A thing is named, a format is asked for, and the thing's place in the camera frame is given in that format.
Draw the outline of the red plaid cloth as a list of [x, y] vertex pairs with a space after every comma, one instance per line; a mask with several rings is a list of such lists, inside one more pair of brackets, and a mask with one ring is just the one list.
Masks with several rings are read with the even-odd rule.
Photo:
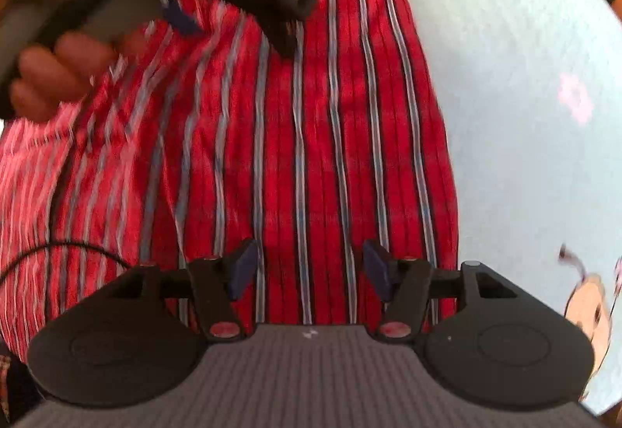
[[48, 122], [2, 95], [1, 337], [23, 355], [117, 260], [185, 266], [253, 238], [235, 308], [257, 323], [363, 324], [383, 305], [362, 245], [458, 260], [445, 125], [408, 0], [318, 0], [282, 58], [250, 15], [173, 0], [178, 21]]

